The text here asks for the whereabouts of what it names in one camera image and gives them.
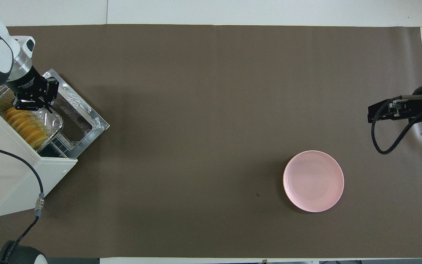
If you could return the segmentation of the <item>silver glass oven door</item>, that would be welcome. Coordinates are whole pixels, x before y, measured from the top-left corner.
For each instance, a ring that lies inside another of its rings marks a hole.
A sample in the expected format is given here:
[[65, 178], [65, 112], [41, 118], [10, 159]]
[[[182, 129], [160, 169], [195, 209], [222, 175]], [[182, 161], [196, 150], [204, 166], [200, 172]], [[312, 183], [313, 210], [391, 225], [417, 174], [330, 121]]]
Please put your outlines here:
[[72, 142], [80, 142], [83, 152], [110, 125], [62, 78], [50, 69], [43, 75], [60, 82], [53, 108], [63, 120], [62, 132]]

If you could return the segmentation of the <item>cream toaster oven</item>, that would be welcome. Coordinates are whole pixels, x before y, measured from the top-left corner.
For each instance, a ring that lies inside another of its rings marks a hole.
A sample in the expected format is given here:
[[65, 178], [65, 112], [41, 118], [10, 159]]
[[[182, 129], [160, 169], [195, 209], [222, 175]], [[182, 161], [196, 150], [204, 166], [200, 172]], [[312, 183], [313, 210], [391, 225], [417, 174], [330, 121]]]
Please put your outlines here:
[[[48, 194], [77, 164], [77, 159], [42, 157], [0, 116], [0, 149], [26, 160]], [[0, 216], [34, 209], [40, 186], [27, 165], [0, 153]]]

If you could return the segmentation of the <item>brown table mat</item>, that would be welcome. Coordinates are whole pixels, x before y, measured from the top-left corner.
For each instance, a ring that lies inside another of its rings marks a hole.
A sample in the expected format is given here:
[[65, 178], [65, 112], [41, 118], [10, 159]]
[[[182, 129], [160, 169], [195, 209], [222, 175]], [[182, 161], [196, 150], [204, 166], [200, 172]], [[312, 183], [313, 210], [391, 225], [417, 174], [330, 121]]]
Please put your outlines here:
[[[420, 28], [11, 27], [109, 124], [22, 244], [49, 257], [422, 258], [422, 125], [391, 154], [368, 107], [422, 85]], [[305, 212], [296, 154], [340, 165]]]

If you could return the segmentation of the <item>pink round plate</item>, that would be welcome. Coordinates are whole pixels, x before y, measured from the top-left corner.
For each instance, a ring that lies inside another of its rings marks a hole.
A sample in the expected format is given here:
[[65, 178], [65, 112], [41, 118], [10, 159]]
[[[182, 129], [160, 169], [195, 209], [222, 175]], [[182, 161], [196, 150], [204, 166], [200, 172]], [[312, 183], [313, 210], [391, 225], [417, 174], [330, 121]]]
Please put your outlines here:
[[286, 197], [299, 209], [325, 212], [341, 199], [345, 187], [343, 171], [329, 154], [308, 150], [292, 157], [283, 172]]

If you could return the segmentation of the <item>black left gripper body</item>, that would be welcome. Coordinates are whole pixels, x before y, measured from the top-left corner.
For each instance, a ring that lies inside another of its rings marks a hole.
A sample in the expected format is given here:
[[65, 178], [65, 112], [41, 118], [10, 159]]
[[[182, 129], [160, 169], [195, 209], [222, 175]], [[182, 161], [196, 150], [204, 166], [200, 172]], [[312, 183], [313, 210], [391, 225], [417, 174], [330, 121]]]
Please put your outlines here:
[[34, 67], [24, 76], [9, 80], [6, 85], [22, 102], [52, 102], [56, 99], [60, 82], [54, 77], [45, 78]]

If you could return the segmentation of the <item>aluminium foil tray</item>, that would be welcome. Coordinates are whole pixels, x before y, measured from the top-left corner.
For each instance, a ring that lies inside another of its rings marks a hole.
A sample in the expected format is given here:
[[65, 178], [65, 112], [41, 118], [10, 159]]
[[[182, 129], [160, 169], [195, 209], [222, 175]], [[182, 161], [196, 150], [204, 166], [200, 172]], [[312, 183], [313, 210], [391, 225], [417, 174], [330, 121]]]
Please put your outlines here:
[[[14, 99], [14, 93], [7, 86], [0, 89], [0, 116], [2, 118], [5, 111], [13, 107], [12, 102]], [[52, 137], [61, 131], [63, 120], [54, 110], [52, 110], [52, 113], [49, 113], [45, 108], [39, 109], [38, 111], [30, 111], [30, 113], [42, 122], [42, 125], [48, 130], [49, 138], [42, 144], [42, 146], [44, 146]]]

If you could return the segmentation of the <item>metal oven rack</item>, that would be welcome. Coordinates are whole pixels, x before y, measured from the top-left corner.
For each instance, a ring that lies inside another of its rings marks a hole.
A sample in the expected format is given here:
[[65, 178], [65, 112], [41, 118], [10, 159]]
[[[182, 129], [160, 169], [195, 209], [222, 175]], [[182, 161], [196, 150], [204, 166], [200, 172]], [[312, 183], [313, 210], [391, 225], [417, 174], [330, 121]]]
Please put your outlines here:
[[77, 159], [83, 152], [80, 142], [72, 142], [62, 132], [37, 150], [41, 157]]

